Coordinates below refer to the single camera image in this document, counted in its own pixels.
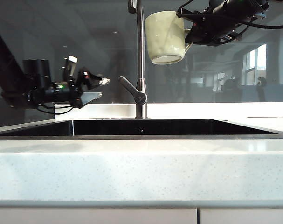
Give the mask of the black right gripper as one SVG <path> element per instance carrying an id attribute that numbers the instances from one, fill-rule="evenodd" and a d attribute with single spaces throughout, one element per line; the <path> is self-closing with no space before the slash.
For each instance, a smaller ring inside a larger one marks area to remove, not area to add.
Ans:
<path id="1" fill-rule="evenodd" d="M 198 11 L 191 12 L 187 9 L 178 9 L 177 16 L 193 22 L 191 29 L 185 29 L 185 43 L 197 45 L 219 46 L 230 40 L 238 39 L 240 34 L 234 32 L 239 24 L 231 19 L 242 20 L 240 14 L 203 14 Z"/>

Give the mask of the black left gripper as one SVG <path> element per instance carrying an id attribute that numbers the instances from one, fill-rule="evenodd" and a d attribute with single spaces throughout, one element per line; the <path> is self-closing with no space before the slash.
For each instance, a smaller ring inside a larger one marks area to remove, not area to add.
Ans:
<path id="1" fill-rule="evenodd" d="M 103 95 L 101 92 L 84 92 L 83 85 L 86 85 L 88 90 L 92 90 L 109 83 L 109 78 L 93 75 L 87 70 L 79 70 L 78 78 L 75 80 L 70 70 L 64 70 L 63 82 L 52 84 L 51 100 L 54 102 L 69 101 L 72 107 L 81 109 Z"/>

